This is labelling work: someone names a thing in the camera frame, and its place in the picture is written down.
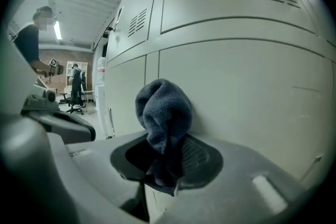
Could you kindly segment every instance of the ceiling light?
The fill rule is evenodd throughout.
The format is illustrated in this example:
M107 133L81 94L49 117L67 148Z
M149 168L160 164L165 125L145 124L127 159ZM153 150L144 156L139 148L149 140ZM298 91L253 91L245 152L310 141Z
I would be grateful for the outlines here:
M55 34L56 34L57 39L62 39L61 30L59 29L59 22L58 21L54 25L54 30L55 30Z

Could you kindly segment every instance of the white plastic strip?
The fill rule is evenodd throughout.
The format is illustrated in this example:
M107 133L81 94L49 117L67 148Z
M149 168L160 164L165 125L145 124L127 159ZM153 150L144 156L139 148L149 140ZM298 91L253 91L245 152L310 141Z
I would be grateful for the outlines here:
M257 176L252 180L253 185L263 197L265 203L274 215L286 209L288 204L273 188L265 176Z

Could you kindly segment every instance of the brown wall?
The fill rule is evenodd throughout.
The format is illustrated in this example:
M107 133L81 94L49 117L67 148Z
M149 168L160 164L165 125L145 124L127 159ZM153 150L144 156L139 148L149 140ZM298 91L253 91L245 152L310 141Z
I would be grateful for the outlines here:
M67 61L77 61L77 62L87 62L88 63L88 73L86 74L86 83L88 91L92 90L92 61L93 54L89 52L74 51L74 50L39 50L40 60L46 64L49 64L51 58L59 61L59 64L64 66L64 71L62 75L51 77L51 84L48 85L50 88L56 88L57 94L64 92L66 86L66 67Z

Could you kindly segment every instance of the gray towel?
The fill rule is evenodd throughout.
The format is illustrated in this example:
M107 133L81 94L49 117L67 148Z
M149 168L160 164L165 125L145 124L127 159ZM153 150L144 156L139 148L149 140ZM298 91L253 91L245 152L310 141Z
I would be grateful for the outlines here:
M135 111L148 131L147 141L161 155L174 150L191 126L191 104L185 93L166 79L149 83L138 93Z

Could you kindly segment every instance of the brick wall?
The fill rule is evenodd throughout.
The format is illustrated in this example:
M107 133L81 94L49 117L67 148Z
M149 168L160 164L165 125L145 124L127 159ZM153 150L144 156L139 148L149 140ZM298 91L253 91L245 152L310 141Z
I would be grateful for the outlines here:
M77 62L87 62L88 72L86 74L86 83L88 91L92 90L92 61L93 54L89 52L74 51L74 50L39 50L40 60L46 64L49 64L50 59L54 58L59 61L60 65L64 66L64 72L62 75L51 77L51 84L48 86L50 88L56 88L57 94L64 92L66 87L66 66L67 61L77 61Z

